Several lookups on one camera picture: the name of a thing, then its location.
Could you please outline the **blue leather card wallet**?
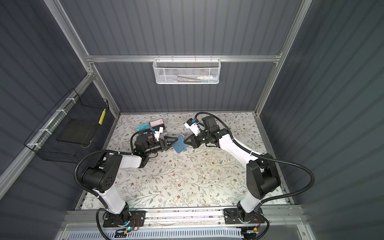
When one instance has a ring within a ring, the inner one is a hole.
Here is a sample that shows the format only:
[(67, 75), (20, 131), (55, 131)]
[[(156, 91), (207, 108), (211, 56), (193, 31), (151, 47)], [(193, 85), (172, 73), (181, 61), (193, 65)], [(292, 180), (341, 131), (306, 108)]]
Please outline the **blue leather card wallet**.
[(184, 135), (178, 136), (178, 139), (172, 144), (173, 149), (176, 151), (177, 154), (180, 154), (181, 152), (184, 152), (189, 145), (184, 143), (185, 140)]

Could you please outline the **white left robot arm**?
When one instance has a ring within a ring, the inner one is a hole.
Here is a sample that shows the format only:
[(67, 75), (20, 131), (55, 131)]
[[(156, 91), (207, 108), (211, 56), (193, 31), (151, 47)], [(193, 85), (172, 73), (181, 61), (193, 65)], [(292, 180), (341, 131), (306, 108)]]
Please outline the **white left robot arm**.
[(90, 153), (83, 160), (96, 157), (97, 163), (87, 167), (81, 177), (75, 174), (79, 185), (96, 196), (110, 214), (121, 215), (129, 209), (115, 187), (118, 171), (145, 167), (151, 154), (167, 151), (178, 140), (169, 136), (157, 138), (150, 131), (136, 132), (133, 137), (136, 139), (131, 140), (131, 153), (111, 150)]

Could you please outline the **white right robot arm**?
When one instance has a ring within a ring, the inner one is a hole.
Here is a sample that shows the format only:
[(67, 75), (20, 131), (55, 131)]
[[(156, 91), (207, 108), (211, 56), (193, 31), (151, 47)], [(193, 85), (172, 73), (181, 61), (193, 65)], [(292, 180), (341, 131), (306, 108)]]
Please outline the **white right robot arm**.
[(246, 169), (247, 192), (240, 200), (240, 214), (250, 214), (262, 205), (262, 199), (281, 185), (276, 164), (269, 162), (269, 155), (260, 155), (247, 146), (239, 143), (227, 130), (193, 131), (193, 148), (208, 143), (213, 144), (238, 160)]

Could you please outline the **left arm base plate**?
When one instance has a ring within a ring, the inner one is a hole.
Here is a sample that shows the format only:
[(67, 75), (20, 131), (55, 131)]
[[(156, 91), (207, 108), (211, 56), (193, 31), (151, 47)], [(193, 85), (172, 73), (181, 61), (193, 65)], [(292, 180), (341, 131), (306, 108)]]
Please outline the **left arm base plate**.
[(116, 215), (106, 212), (103, 215), (103, 227), (142, 227), (146, 219), (146, 213), (146, 211), (123, 211), (121, 214)]

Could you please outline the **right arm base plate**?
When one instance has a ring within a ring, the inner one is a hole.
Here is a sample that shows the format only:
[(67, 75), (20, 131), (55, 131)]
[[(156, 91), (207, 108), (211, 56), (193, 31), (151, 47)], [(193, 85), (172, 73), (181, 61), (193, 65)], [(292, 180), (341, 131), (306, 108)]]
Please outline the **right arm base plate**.
[(263, 219), (263, 211), (261, 208), (251, 213), (245, 213), (235, 208), (225, 208), (223, 209), (223, 215), (225, 218), (225, 223), (228, 225), (234, 224), (255, 224), (260, 225), (265, 223)]

